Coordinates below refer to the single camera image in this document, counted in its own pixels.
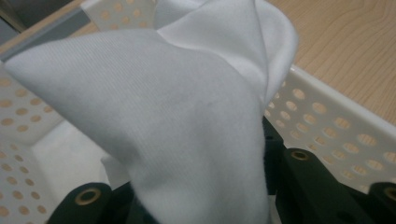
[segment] folded cloth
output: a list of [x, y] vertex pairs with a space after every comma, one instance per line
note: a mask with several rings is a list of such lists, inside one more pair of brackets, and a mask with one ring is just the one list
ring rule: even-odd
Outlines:
[[124, 165], [160, 223], [265, 223], [261, 120], [296, 50], [290, 22], [262, 0], [162, 0], [156, 21], [6, 69]]

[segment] circular hole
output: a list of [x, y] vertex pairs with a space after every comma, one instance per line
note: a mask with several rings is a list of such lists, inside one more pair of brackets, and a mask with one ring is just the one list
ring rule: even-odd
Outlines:
[[308, 155], [303, 151], [292, 151], [291, 156], [299, 161], [307, 161], [309, 159]]
[[19, 116], [27, 114], [28, 110], [26, 108], [19, 108], [15, 111], [15, 113]]
[[271, 109], [274, 109], [275, 108], [275, 105], [274, 105], [274, 103], [273, 102], [270, 102], [270, 104], [268, 105]]
[[148, 27], [148, 24], [145, 21], [141, 21], [141, 22], [139, 22], [139, 27], [146, 28], [146, 27]]
[[331, 128], [323, 129], [323, 133], [329, 138], [335, 138], [337, 136], [337, 132]]
[[30, 101], [30, 104], [31, 105], [39, 105], [39, 104], [41, 104], [41, 100], [40, 99], [38, 99], [38, 98], [35, 98], [35, 99], [32, 99], [31, 101]]
[[3, 168], [3, 170], [5, 171], [12, 171], [11, 166], [9, 166], [8, 164], [4, 163], [1, 165], [1, 168]]
[[320, 103], [313, 103], [312, 108], [314, 109], [315, 112], [318, 114], [324, 114], [326, 113], [327, 109], [326, 106]]
[[110, 25], [110, 30], [118, 30], [119, 26], [117, 24], [111, 24]]
[[303, 133], [306, 133], [306, 132], [309, 131], [309, 128], [306, 127], [305, 125], [303, 125], [302, 123], [297, 123], [297, 124], [296, 124], [296, 127], [297, 127], [297, 129], [298, 129], [299, 131], [301, 131], [301, 132], [303, 132]]
[[314, 141], [321, 146], [326, 145], [326, 141], [322, 137], [316, 137], [316, 138], [314, 138]]
[[121, 3], [117, 3], [117, 4], [114, 5], [113, 8], [114, 8], [114, 10], [120, 12], [120, 11], [122, 11], [122, 4]]
[[282, 121], [280, 121], [279, 119], [277, 119], [277, 120], [275, 121], [275, 124], [276, 124], [277, 126], [279, 126], [280, 128], [284, 128], [284, 127], [285, 127], [285, 123], [282, 122]]
[[359, 142], [361, 142], [362, 144], [369, 146], [369, 147], [373, 147], [376, 144], [376, 140], [374, 137], [372, 137], [369, 134], [365, 134], [365, 133], [361, 133], [358, 135], [358, 140]]
[[32, 122], [39, 122], [41, 120], [41, 117], [38, 115], [34, 115], [30, 118], [30, 121]]
[[23, 96], [27, 95], [27, 90], [19, 89], [19, 90], [15, 91], [15, 95], [18, 97], [23, 97]]
[[396, 202], [396, 188], [388, 187], [388, 188], [384, 189], [384, 192], [385, 192], [385, 195], [388, 196], [388, 198], [390, 198]]
[[346, 211], [337, 212], [337, 218], [346, 223], [356, 223], [356, 218], [354, 218]]
[[31, 179], [25, 179], [25, 183], [29, 186], [33, 186], [35, 184], [35, 182], [33, 182]]
[[4, 153], [4, 152], [2, 152], [2, 151], [0, 151], [0, 159], [3, 159], [3, 158], [5, 158], [7, 155], [6, 155], [6, 153]]
[[310, 114], [304, 114], [304, 120], [309, 124], [317, 123], [317, 119], [315, 119], [315, 117]]
[[334, 124], [340, 129], [348, 129], [350, 127], [349, 121], [343, 118], [336, 118]]
[[18, 150], [18, 147], [15, 146], [14, 144], [9, 145], [11, 147], [12, 150]]
[[299, 89], [294, 89], [293, 95], [299, 100], [305, 99], [305, 93]]
[[40, 199], [40, 195], [37, 192], [35, 192], [35, 191], [33, 191], [30, 195], [32, 196], [32, 198], [34, 198], [36, 200]]
[[282, 117], [282, 119], [290, 120], [290, 115], [288, 114], [288, 112], [280, 111], [280, 116]]
[[352, 170], [358, 175], [367, 175], [367, 170], [359, 165], [352, 166]]
[[345, 143], [343, 144], [344, 149], [349, 153], [359, 153], [359, 148], [353, 144]]
[[384, 153], [384, 158], [386, 161], [396, 164], [396, 153], [394, 152], [386, 152]]
[[265, 110], [264, 115], [267, 118], [271, 117], [271, 113], [268, 110]]
[[0, 217], [7, 217], [8, 215], [9, 215], [8, 209], [0, 205]]
[[123, 23], [123, 24], [128, 24], [129, 23], [129, 17], [123, 17], [122, 18], [122, 20], [121, 20], [121, 22]]
[[37, 207], [37, 211], [41, 214], [46, 214], [47, 213], [47, 209], [43, 206], [43, 205], [39, 205]]
[[24, 133], [24, 132], [26, 132], [28, 129], [29, 129], [29, 126], [27, 126], [27, 125], [21, 125], [21, 126], [18, 126], [17, 131], [20, 132], [20, 133]]
[[0, 101], [0, 107], [7, 108], [10, 106], [12, 106], [12, 101], [10, 101], [10, 100], [1, 100]]
[[297, 131], [291, 131], [290, 132], [291, 137], [295, 138], [295, 139], [300, 139], [301, 138], [301, 134]]
[[341, 175], [346, 179], [354, 179], [355, 178], [355, 176], [347, 170], [341, 172]]
[[287, 101], [286, 102], [286, 106], [291, 111], [296, 111], [297, 110], [297, 105], [294, 102], [292, 102], [292, 101]]
[[19, 199], [19, 200], [23, 198], [23, 194], [20, 193], [20, 192], [17, 191], [17, 190], [14, 190], [14, 191], [12, 192], [12, 196], [14, 196], [14, 198]]
[[0, 77], [0, 87], [7, 87], [11, 85], [11, 79], [8, 77]]
[[313, 144], [309, 144], [309, 145], [307, 145], [307, 147], [308, 147], [309, 149], [313, 150], [313, 151], [318, 150], [317, 146], [315, 146], [315, 145], [313, 145]]
[[141, 14], [142, 14], [142, 12], [139, 9], [135, 9], [134, 10], [134, 17], [135, 18], [138, 18]]
[[16, 155], [14, 158], [17, 161], [23, 161], [23, 158], [20, 155]]
[[8, 182], [10, 185], [16, 185], [16, 184], [18, 184], [17, 180], [16, 180], [14, 177], [12, 177], [12, 176], [7, 177], [7, 182]]
[[108, 19], [110, 19], [110, 13], [108, 11], [102, 11], [102, 13], [100, 14], [100, 17], [103, 20], [108, 20]]
[[101, 191], [99, 189], [85, 189], [76, 197], [75, 202], [78, 205], [87, 205], [95, 202], [100, 197], [100, 195]]
[[1, 124], [3, 126], [9, 126], [14, 123], [14, 119], [2, 119]]
[[322, 157], [322, 159], [324, 160], [324, 161], [326, 161], [328, 164], [330, 164], [330, 165], [333, 165], [334, 164], [334, 160], [331, 158], [331, 157], [329, 157], [329, 156], [324, 156], [324, 157]]
[[26, 167], [24, 167], [24, 166], [21, 166], [21, 167], [20, 167], [20, 170], [21, 170], [21, 172], [24, 173], [24, 174], [28, 174], [28, 173], [29, 173], [29, 170], [28, 170]]
[[371, 169], [377, 170], [377, 171], [380, 171], [380, 170], [384, 169], [384, 165], [382, 165], [380, 162], [374, 161], [374, 160], [368, 160], [366, 162], [366, 165], [368, 167], [370, 167]]
[[29, 215], [30, 211], [29, 208], [27, 208], [26, 206], [20, 206], [20, 208], [18, 209], [20, 211], [20, 213], [22, 215]]
[[334, 151], [332, 152], [332, 155], [333, 155], [337, 160], [340, 160], [340, 161], [344, 160], [344, 159], [347, 157], [346, 154], [345, 154], [344, 152], [339, 151], [339, 150], [334, 150]]

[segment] metal grommet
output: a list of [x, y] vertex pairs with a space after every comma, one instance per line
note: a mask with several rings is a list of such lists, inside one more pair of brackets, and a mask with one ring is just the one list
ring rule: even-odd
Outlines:
[[101, 195], [101, 191], [96, 188], [84, 189], [77, 197], [76, 204], [87, 205], [95, 202]]
[[309, 158], [308, 155], [303, 151], [293, 151], [291, 152], [291, 156], [299, 161], [307, 161]]
[[396, 188], [388, 187], [384, 189], [385, 195], [396, 202]]

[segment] wooden table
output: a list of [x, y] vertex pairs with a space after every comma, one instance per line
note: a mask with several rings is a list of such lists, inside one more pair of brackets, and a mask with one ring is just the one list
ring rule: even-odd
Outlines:
[[[49, 16], [0, 47], [0, 53], [76, 8]], [[300, 36], [295, 64], [396, 125], [396, 2], [393, 0], [269, 0]], [[96, 32], [90, 23], [73, 35]]]

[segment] perforated basket wall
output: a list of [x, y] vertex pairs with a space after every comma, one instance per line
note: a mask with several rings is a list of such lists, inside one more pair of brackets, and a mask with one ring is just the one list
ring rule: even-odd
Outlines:
[[[152, 26], [155, 1], [92, 0], [101, 31]], [[396, 183], [396, 128], [297, 67], [265, 110], [289, 147], [314, 152], [360, 191]], [[45, 223], [67, 192], [107, 182], [104, 152], [13, 80], [0, 64], [0, 223]]]

